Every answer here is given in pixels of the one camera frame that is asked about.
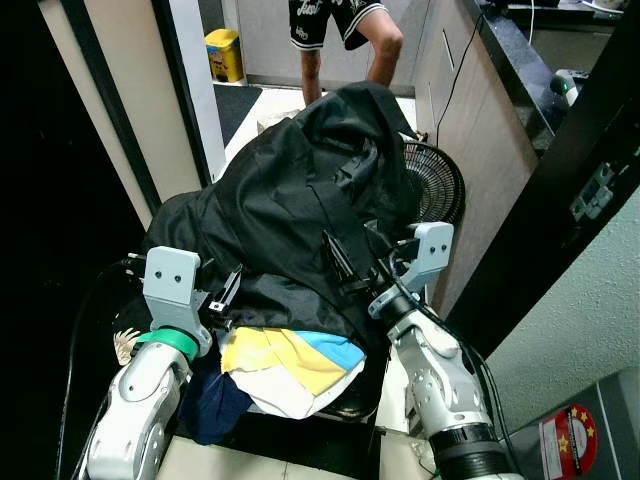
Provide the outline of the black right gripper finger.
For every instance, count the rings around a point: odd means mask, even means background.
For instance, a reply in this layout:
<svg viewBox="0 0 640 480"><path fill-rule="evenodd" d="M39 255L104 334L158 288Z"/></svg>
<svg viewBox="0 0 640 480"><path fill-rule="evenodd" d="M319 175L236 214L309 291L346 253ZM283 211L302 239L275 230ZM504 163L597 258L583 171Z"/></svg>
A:
<svg viewBox="0 0 640 480"><path fill-rule="evenodd" d="M349 257L346 251L344 251L342 244L340 244L337 238L330 234L329 230L323 230L323 232L321 232L321 238L323 238L326 251L328 251L328 257L330 262L332 262L335 276L337 276L340 292L360 292L361 289L364 288L364 279L361 278L361 275L355 270L355 266L349 261Z"/></svg>

